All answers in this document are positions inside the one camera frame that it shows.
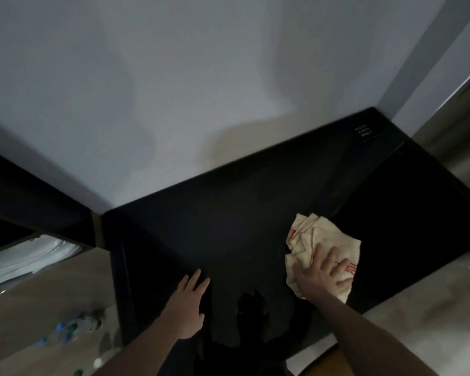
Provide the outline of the person's right hand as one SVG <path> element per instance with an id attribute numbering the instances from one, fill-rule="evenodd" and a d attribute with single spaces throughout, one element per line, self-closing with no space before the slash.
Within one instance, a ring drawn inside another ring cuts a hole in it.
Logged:
<path id="1" fill-rule="evenodd" d="M 323 256 L 323 248 L 321 244 L 317 244 L 312 257 L 312 262 L 308 268 L 303 269 L 304 280 L 302 284 L 297 284 L 299 291 L 305 299 L 312 302 L 318 299 L 319 292 L 328 292 L 333 297 L 339 297 L 344 292 L 338 292 L 336 289 L 336 283 L 342 280 L 352 280 L 349 276 L 343 279 L 343 274 L 346 273 L 347 267 L 351 264 L 350 259 L 344 258 L 339 260 L 339 272 L 324 272 L 324 260 L 326 256 Z M 294 265 L 301 265 L 299 262 L 295 262 Z"/>

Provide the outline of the cluster of plastic bottles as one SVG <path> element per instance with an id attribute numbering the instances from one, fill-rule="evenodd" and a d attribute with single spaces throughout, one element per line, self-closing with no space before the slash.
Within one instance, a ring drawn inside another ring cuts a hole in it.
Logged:
<path id="1" fill-rule="evenodd" d="M 105 319 L 104 309 L 82 312 L 70 320 L 59 323 L 51 333 L 41 338 L 33 346 L 48 348 L 76 341 L 101 329 Z"/>

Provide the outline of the white plastic sheet pile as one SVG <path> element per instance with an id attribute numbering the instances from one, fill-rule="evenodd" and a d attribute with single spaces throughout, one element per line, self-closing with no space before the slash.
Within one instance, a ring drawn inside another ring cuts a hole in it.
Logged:
<path id="1" fill-rule="evenodd" d="M 65 260 L 82 247 L 66 240 L 41 235 L 0 251 L 0 284 L 36 273 L 59 261 Z"/>

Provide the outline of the cream cloth with red print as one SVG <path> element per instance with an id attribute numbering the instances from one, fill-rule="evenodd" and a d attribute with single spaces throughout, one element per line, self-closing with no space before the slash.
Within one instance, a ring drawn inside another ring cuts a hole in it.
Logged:
<path id="1" fill-rule="evenodd" d="M 321 246 L 321 260 L 324 260 L 333 247 L 338 248 L 339 264 L 344 258 L 350 260 L 339 281 L 355 276 L 360 257 L 361 241 L 343 233 L 336 225 L 323 216 L 297 214 L 291 225 L 286 245 L 289 253 L 285 255 L 286 284 L 300 299 L 301 294 L 294 276 L 293 265 L 300 263 L 306 270 L 312 263 L 316 246 Z"/>

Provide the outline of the person's right forearm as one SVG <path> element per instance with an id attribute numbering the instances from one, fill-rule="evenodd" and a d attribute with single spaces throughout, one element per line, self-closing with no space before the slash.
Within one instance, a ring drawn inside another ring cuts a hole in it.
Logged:
<path id="1" fill-rule="evenodd" d="M 319 288 L 307 296 L 332 329 L 355 376 L 438 376 L 386 330 Z"/>

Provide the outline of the person's left hand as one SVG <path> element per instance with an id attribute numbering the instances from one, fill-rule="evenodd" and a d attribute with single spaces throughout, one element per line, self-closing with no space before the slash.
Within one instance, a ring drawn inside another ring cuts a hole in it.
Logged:
<path id="1" fill-rule="evenodd" d="M 210 284 L 210 278 L 199 282 L 200 278 L 200 269 L 192 276 L 185 275 L 160 315 L 161 322 L 176 340 L 189 339 L 198 332 L 196 320 L 200 314 L 201 299 Z"/>

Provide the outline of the person's left forearm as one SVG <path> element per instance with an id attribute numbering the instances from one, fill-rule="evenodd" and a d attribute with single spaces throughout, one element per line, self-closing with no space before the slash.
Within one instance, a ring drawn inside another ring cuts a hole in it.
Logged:
<path id="1" fill-rule="evenodd" d="M 158 376 L 160 368 L 178 341 L 172 337 L 159 316 L 144 333 L 99 368 L 93 376 Z"/>

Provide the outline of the black refrigerator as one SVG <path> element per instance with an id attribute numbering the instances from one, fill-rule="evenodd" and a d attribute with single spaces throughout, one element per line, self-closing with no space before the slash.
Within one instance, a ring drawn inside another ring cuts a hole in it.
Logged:
<path id="1" fill-rule="evenodd" d="M 322 316 L 285 281 L 288 232 L 311 213 L 361 240 L 360 313 L 470 251 L 470 189 L 369 108 L 106 212 L 124 346 L 197 269 L 204 326 L 158 376 L 260 374 L 321 340 Z"/>

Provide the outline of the black cabinet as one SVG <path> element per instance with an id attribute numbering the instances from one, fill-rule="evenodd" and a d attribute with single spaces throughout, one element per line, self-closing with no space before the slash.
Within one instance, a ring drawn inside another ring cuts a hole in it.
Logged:
<path id="1" fill-rule="evenodd" d="M 89 208 L 0 156 L 0 252 L 43 234 L 96 247 Z"/>

